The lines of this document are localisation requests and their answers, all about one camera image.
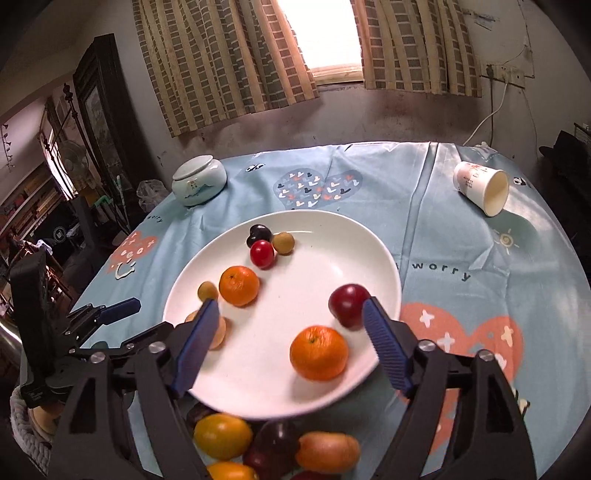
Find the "heart pattern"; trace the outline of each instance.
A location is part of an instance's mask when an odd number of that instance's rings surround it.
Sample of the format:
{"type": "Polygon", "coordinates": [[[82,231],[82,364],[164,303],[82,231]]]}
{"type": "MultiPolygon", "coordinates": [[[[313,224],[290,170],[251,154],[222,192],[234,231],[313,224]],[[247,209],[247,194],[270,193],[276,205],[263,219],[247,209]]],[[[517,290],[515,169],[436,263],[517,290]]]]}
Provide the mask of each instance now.
{"type": "MultiPolygon", "coordinates": [[[[509,382],[513,382],[521,366],[523,335],[510,317],[492,318],[478,326],[471,335],[464,331],[462,324],[452,314],[423,303],[403,305],[400,320],[409,325],[419,340],[433,340],[446,352],[472,356],[480,349],[490,350],[509,382]]],[[[431,452],[449,440],[457,396],[457,390],[448,390],[446,393],[431,452]]]]}
{"type": "Polygon", "coordinates": [[[120,263],[130,264],[149,253],[158,243],[158,237],[147,236],[142,238],[142,232],[136,230],[129,237],[127,237],[121,245],[117,247],[109,257],[107,272],[117,270],[117,265],[120,263]]]}
{"type": "Polygon", "coordinates": [[[300,167],[283,175],[275,183],[274,191],[281,203],[291,210],[321,208],[351,197],[359,191],[362,182],[363,175],[357,170],[324,179],[320,172],[300,167]]]}

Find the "plastic bag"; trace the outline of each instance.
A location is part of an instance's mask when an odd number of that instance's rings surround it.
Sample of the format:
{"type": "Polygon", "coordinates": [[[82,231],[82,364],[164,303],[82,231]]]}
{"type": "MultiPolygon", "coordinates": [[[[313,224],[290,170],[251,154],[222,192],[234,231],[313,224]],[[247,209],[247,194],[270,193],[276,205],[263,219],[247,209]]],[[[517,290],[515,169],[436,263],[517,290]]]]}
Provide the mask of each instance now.
{"type": "Polygon", "coordinates": [[[136,192],[141,209],[150,213],[170,192],[160,180],[142,180],[136,192]]]}

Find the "metal screw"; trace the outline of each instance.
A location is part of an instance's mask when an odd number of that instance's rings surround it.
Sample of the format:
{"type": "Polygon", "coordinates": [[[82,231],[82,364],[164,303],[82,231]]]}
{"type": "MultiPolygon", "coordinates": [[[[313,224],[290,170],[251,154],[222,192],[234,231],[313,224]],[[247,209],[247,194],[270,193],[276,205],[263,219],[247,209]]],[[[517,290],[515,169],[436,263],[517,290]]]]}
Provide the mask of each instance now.
{"type": "Polygon", "coordinates": [[[435,350],[435,343],[433,343],[431,340],[421,340],[418,343],[418,347],[423,351],[423,352],[432,352],[435,350]]]}
{"type": "Polygon", "coordinates": [[[480,350],[480,352],[478,352],[478,356],[485,362],[490,362],[495,359],[495,354],[490,350],[480,350]]]}
{"type": "Polygon", "coordinates": [[[150,353],[160,353],[162,350],[166,348],[164,342],[154,342],[148,346],[148,350],[150,353]]]}
{"type": "Polygon", "coordinates": [[[95,352],[90,356],[90,363],[91,364],[99,364],[105,358],[107,358],[107,356],[103,352],[95,352]]]}

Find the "mandarin orange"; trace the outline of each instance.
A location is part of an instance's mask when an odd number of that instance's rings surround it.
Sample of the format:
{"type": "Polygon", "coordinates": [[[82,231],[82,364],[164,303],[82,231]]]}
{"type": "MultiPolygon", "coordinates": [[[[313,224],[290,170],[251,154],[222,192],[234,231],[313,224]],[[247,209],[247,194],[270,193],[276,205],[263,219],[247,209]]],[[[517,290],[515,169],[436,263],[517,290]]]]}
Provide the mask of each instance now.
{"type": "Polygon", "coordinates": [[[230,267],[221,276],[220,295],[235,307],[243,307],[258,295],[259,278],[248,267],[230,267]]]}
{"type": "Polygon", "coordinates": [[[349,358],[349,345],[336,330],[315,325],[302,330],[290,347],[290,362],[308,380],[338,377],[349,358]]]}

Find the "white plate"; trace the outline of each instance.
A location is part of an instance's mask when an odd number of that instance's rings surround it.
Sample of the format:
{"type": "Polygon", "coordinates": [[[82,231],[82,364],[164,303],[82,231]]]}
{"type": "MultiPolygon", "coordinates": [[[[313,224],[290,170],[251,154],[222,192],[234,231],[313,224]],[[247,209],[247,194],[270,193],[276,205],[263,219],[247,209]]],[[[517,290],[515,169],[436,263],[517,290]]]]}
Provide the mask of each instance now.
{"type": "Polygon", "coordinates": [[[178,276],[163,320],[177,325],[201,306],[197,288],[218,284],[233,265],[252,268],[261,279],[258,298],[237,308],[220,298],[231,329],[219,351],[207,354],[190,392],[209,407],[241,418],[291,417],[325,407],[359,385],[378,357],[365,330],[350,332],[330,314],[330,294],[346,283],[365,286],[392,319],[399,318],[401,287],[396,263],[384,244],[360,223],[321,210],[289,210],[249,220],[206,245],[178,276]],[[295,250],[277,255],[269,270],[252,265],[246,238],[262,223],[273,233],[291,232],[295,250]],[[295,336],[311,325],[338,330],[349,344],[344,373],[329,382],[296,374],[289,359],[295,336]]]}

